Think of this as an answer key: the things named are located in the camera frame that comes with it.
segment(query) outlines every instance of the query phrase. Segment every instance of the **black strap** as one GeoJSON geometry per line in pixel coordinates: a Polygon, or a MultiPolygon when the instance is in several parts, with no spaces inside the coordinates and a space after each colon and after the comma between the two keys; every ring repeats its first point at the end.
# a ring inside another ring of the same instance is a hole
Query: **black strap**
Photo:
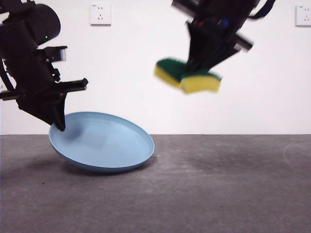
{"type": "Polygon", "coordinates": [[[273,4],[276,0],[267,0],[264,6],[253,16],[249,16],[251,19],[259,19],[265,17],[271,11],[273,4]]]}

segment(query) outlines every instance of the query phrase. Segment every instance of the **yellow sponge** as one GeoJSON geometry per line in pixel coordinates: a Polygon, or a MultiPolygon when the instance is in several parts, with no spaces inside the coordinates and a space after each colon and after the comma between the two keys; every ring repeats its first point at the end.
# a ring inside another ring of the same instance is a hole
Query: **yellow sponge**
{"type": "Polygon", "coordinates": [[[158,65],[155,66],[155,75],[173,86],[180,87],[180,82],[158,65]]]}
{"type": "Polygon", "coordinates": [[[187,72],[187,63],[167,58],[158,61],[155,66],[155,75],[170,85],[183,89],[186,93],[210,90],[217,92],[221,78],[209,73],[206,69],[196,72],[187,72]]]}
{"type": "Polygon", "coordinates": [[[186,93],[192,93],[203,90],[218,92],[220,80],[213,75],[194,75],[184,77],[181,80],[181,88],[186,93]]]}

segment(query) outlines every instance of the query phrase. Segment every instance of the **plate rim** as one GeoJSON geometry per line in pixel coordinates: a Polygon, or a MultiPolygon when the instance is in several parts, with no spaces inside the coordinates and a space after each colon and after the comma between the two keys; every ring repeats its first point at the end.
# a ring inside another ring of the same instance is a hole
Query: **plate rim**
{"type": "Polygon", "coordinates": [[[67,156],[65,156],[63,153],[61,153],[58,149],[56,149],[55,147],[55,144],[52,142],[51,140],[51,130],[52,130],[52,127],[55,127],[55,123],[53,123],[51,126],[50,126],[50,129],[49,129],[49,141],[52,145],[52,147],[54,148],[54,150],[61,156],[63,157],[64,159],[69,159],[75,163],[78,163],[78,164],[81,164],[83,166],[87,166],[87,167],[94,167],[94,168],[99,168],[99,169],[124,169],[124,168],[128,168],[128,167],[132,167],[132,166],[138,166],[138,165],[142,165],[144,164],[145,162],[147,162],[151,157],[152,155],[154,154],[155,152],[155,142],[153,141],[152,137],[150,136],[150,134],[147,133],[146,130],[144,130],[142,127],[140,127],[139,125],[123,118],[123,117],[120,117],[120,116],[116,116],[116,115],[113,115],[113,114],[109,114],[109,113],[101,113],[101,112],[94,112],[94,111],[83,111],[83,112],[74,112],[74,113],[69,113],[69,114],[66,114],[65,117],[67,116],[71,116],[71,115],[74,115],[74,114],[84,114],[84,113],[94,113],[94,114],[99,114],[99,115],[106,115],[106,116],[110,116],[110,117],[116,117],[116,118],[119,118],[121,120],[124,120],[124,121],[127,121],[128,123],[130,124],[133,124],[134,126],[138,127],[139,129],[143,130],[144,133],[146,133],[149,137],[149,139],[151,140],[152,142],[152,152],[150,153],[150,155],[148,155],[148,157],[140,162],[140,163],[135,163],[135,164],[132,164],[132,165],[128,165],[128,166],[118,166],[118,167],[110,167],[110,166],[94,166],[94,165],[90,165],[90,164],[86,164],[86,163],[81,163],[81,162],[78,162],[78,161],[75,161],[67,156]]]}

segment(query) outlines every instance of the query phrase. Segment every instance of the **white wall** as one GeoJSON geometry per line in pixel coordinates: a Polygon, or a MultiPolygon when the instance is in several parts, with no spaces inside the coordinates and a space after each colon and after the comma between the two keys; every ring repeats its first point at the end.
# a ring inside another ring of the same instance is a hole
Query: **white wall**
{"type": "MultiPolygon", "coordinates": [[[[110,0],[112,27],[90,27],[90,0],[41,0],[60,17],[60,35],[44,46],[68,45],[55,63],[63,81],[87,78],[87,91],[70,93],[66,113],[99,111],[124,117],[149,133],[311,133],[310,28],[294,26],[294,7],[308,0],[277,0],[272,13],[247,22],[255,41],[216,66],[218,94],[183,94],[153,75],[157,60],[186,60],[187,16],[170,0],[110,0]]],[[[2,134],[47,134],[49,126],[1,101],[2,134]]]]}

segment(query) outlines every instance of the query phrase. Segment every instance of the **kitchen sponge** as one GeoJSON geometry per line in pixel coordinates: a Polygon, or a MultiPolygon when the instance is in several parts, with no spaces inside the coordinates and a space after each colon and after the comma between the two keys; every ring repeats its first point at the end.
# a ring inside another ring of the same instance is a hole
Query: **kitchen sponge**
{"type": "Polygon", "coordinates": [[[202,90],[217,92],[221,78],[207,69],[187,72],[187,63],[172,58],[163,59],[155,66],[155,75],[186,93],[202,90]]]}

